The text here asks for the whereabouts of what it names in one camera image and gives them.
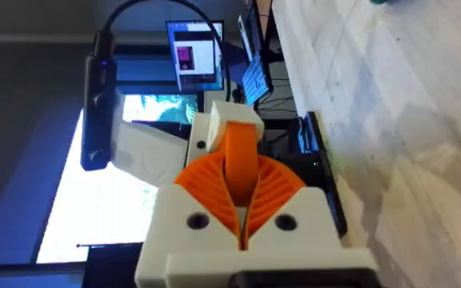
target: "black device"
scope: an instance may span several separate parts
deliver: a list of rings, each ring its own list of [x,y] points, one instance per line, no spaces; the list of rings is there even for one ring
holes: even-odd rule
[[[111,160],[111,131],[113,126],[117,63],[113,59],[114,36],[111,26],[125,10],[147,0],[129,0],[121,4],[110,15],[104,28],[95,34],[94,50],[86,58],[85,95],[83,102],[83,133],[81,166],[86,171],[106,168]],[[230,71],[225,61],[222,39],[212,21],[197,7],[186,0],[167,0],[181,4],[196,12],[210,27],[210,32],[222,51],[223,68],[226,74],[226,101],[231,100]]]
[[[318,187],[325,193],[335,228],[343,237],[348,231],[347,220],[315,113],[308,112],[305,118],[263,121],[265,130],[285,130],[286,133],[262,141],[260,153],[289,167],[307,186]],[[275,154],[271,147],[283,138],[287,138],[287,150]]]
[[[243,89],[247,105],[254,103],[262,96],[273,92],[269,62],[267,55],[270,52],[269,43],[265,43],[257,1],[252,0],[248,15],[238,21],[243,46],[249,60],[247,71],[243,75]]]

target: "small screen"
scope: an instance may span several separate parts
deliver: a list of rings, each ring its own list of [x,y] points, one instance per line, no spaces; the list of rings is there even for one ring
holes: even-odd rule
[[[197,95],[126,95],[122,120],[193,123],[198,112]]]
[[[223,24],[214,22],[223,40]],[[222,90],[222,52],[203,21],[167,22],[177,85],[181,91]]]

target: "electronic device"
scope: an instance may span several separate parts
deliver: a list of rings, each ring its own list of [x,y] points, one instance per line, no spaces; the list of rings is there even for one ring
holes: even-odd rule
[[[212,22],[223,41],[223,22]],[[222,51],[204,21],[166,22],[181,91],[223,90]]]
[[[247,105],[254,105],[262,96],[273,92],[269,62],[265,55],[269,47],[265,47],[261,29],[259,9],[254,0],[250,4],[247,19],[243,24],[241,16],[238,20],[243,46],[250,59],[247,71],[243,75],[243,89]]]
[[[169,1],[210,23],[193,4]],[[97,34],[97,62],[110,59],[111,23],[138,2],[121,4]],[[253,10],[258,13],[256,4]],[[222,47],[216,29],[210,28]],[[181,53],[189,69],[190,51]],[[87,75],[87,81],[95,78],[109,92],[105,73]],[[87,93],[86,98],[93,101],[97,95]],[[98,120],[111,123],[103,130],[111,127],[110,143],[103,145],[110,147],[110,159],[119,169],[161,187],[134,274],[137,287],[380,287],[371,252],[341,247],[324,192],[308,187],[281,162],[258,154],[264,122],[252,107],[213,102],[210,113],[194,116],[185,141],[123,122],[122,95],[117,95],[113,110],[93,111],[101,113]]]
[[[263,95],[272,92],[267,80],[267,68],[264,67],[261,54],[256,54],[243,75],[243,89],[247,105],[254,105]]]

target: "wall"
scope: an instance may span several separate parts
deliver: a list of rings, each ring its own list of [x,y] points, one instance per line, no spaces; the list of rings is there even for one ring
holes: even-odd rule
[[[0,0],[0,37],[40,35],[43,37],[87,37],[102,27],[120,0]],[[241,1],[192,0],[209,18],[224,20],[226,29],[238,31],[238,15],[244,11]],[[118,19],[118,31],[164,31],[166,20],[191,20],[192,11],[168,1],[139,4]]]

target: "wooden surface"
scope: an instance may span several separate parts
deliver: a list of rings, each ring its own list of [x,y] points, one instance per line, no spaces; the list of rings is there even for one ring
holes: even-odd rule
[[[274,0],[349,232],[389,287],[461,287],[461,1]]]

